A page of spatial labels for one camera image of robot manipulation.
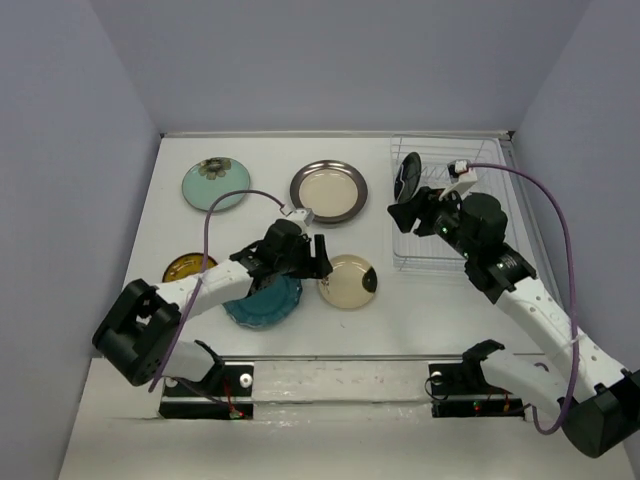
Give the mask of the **teal scalloped plate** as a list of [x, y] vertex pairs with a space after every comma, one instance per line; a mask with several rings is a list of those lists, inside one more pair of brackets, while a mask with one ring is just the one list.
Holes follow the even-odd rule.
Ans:
[[267, 329], [283, 321], [298, 307], [302, 293], [299, 279], [280, 276], [269, 287], [248, 298], [226, 302], [223, 307], [237, 325], [254, 330]]

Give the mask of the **cream plate with black spot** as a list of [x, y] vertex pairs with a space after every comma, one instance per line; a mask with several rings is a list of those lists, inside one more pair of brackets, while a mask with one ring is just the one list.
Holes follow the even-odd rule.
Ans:
[[318, 281], [323, 299], [342, 310], [359, 309], [369, 303], [378, 290], [374, 266], [354, 254], [341, 254], [330, 259], [332, 272]]

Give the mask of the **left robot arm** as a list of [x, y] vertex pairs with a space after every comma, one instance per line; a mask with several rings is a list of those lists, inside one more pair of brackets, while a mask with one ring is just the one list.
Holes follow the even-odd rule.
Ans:
[[279, 219], [262, 239], [202, 273], [158, 285], [128, 283], [92, 344], [133, 386], [171, 378], [209, 395], [220, 386], [225, 362], [206, 343], [181, 340], [186, 321], [250, 298], [279, 278], [320, 280], [331, 271], [324, 235], [308, 235], [301, 222]]

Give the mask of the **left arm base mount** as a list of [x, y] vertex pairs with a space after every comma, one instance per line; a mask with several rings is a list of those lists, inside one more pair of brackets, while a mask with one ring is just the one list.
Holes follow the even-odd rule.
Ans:
[[252, 420], [254, 367], [253, 362], [228, 362], [212, 387], [166, 379], [158, 415], [169, 420]]

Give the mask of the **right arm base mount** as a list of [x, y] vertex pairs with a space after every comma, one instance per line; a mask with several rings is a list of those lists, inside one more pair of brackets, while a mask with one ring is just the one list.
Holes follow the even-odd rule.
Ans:
[[512, 393], [463, 375], [461, 363], [430, 363], [424, 390], [436, 419], [510, 417], [524, 419], [528, 406]]

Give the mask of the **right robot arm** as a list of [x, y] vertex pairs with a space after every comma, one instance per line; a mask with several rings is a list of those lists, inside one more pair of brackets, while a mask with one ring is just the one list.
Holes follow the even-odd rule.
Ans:
[[461, 197], [421, 187], [388, 207], [398, 229], [438, 236], [465, 260], [471, 284], [540, 348], [554, 371], [525, 365], [501, 344], [472, 348], [480, 357], [460, 368], [462, 384], [482, 392], [501, 386], [547, 415], [582, 454], [598, 458], [639, 430], [639, 374], [601, 350], [551, 297], [534, 267], [505, 241], [508, 224], [491, 195]]

